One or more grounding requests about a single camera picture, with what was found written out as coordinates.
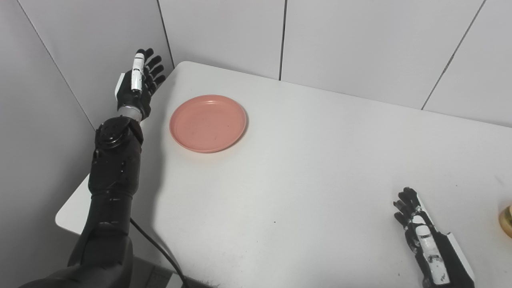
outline robotic arm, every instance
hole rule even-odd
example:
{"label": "robotic arm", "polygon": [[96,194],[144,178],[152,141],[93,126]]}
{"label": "robotic arm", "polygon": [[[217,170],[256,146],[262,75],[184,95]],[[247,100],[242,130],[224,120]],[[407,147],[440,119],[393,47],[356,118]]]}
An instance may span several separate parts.
{"label": "robotic arm", "polygon": [[439,232],[416,191],[405,187],[393,202],[395,218],[423,272],[424,288],[475,288],[475,275],[452,233]]}
{"label": "robotic arm", "polygon": [[96,130],[89,190],[91,206],[68,267],[20,288],[126,288],[132,274],[133,247],[128,233],[132,198],[139,186],[143,142],[140,122],[165,76],[162,58],[139,49],[131,71],[116,87],[118,115]]}

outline white wall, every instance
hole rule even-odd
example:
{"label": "white wall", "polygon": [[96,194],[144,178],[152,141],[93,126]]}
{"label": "white wall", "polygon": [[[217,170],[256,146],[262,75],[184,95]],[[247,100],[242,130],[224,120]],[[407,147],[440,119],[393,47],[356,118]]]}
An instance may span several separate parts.
{"label": "white wall", "polygon": [[[166,74],[188,60],[421,109],[483,3],[290,0],[282,45],[285,0],[160,0],[161,16],[157,0],[19,1],[94,126],[149,46]],[[510,4],[489,3],[425,109],[512,126]]]}
{"label": "white wall", "polygon": [[485,2],[425,110],[512,127],[511,15]]}
{"label": "white wall", "polygon": [[62,268],[55,213],[87,174],[94,130],[15,0],[0,1],[0,283]]}
{"label": "white wall", "polygon": [[421,109],[483,0],[289,0],[282,80]]}
{"label": "white wall", "polygon": [[173,70],[156,0],[19,2],[94,127],[115,115],[115,84],[139,48]]}
{"label": "white wall", "polygon": [[160,0],[175,64],[278,79],[284,0]]}

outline table surface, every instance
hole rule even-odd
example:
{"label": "table surface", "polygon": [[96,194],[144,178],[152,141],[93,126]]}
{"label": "table surface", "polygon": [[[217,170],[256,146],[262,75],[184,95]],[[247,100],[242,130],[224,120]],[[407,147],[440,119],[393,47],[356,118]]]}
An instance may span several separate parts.
{"label": "table surface", "polygon": [[[203,94],[240,103],[248,126],[232,147],[195,153],[168,128]],[[453,232],[477,287],[509,287],[512,129],[183,62],[157,91],[133,218],[184,273],[221,288],[421,287],[393,200],[420,193]],[[56,216],[80,233],[87,178]],[[135,229],[135,254],[169,266]]]}

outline yellow object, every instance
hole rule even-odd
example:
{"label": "yellow object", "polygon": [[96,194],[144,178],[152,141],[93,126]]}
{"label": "yellow object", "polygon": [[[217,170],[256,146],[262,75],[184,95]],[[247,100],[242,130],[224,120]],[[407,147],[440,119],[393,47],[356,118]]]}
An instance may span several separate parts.
{"label": "yellow object", "polygon": [[500,226],[505,231],[505,233],[512,238],[512,207],[508,206],[501,212],[500,217]]}

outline black robotic arm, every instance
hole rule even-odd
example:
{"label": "black robotic arm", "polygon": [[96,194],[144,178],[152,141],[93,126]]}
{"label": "black robotic arm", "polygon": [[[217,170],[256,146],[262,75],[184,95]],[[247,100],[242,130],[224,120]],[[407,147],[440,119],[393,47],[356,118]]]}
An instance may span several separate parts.
{"label": "black robotic arm", "polygon": [[131,71],[116,87],[118,115],[96,130],[89,190],[91,206],[68,267],[20,288],[126,288],[133,262],[130,230],[132,198],[139,186],[143,143],[140,122],[165,76],[160,56],[139,49]]}

